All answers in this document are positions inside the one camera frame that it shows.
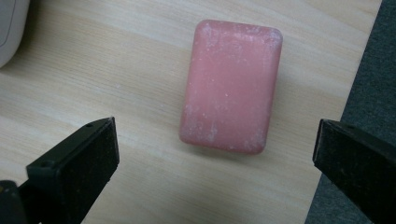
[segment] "black object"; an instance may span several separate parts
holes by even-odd
[[[114,118],[84,125],[29,164],[18,189],[0,181],[0,223],[81,223],[119,162]]]
[[[313,161],[374,223],[396,223],[396,147],[323,119]]]
[[[383,0],[341,121],[396,146],[396,1]],[[372,223],[322,175],[305,224]]]

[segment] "pink rectangular block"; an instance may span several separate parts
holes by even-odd
[[[281,47],[282,34],[274,28],[201,21],[193,41],[180,139],[204,147],[262,152]]]

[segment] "white object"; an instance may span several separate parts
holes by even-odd
[[[30,0],[0,0],[0,67],[21,43]]]

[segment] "wooden table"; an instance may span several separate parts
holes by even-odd
[[[318,122],[339,119],[380,0],[33,1],[0,69],[0,179],[114,116],[120,165],[84,223],[304,223]],[[178,123],[195,25],[278,28],[284,45],[265,151],[189,146]]]

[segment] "pink soap bar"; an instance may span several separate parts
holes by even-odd
[[[281,47],[282,34],[274,28],[201,21],[195,30],[180,139],[262,152]]]

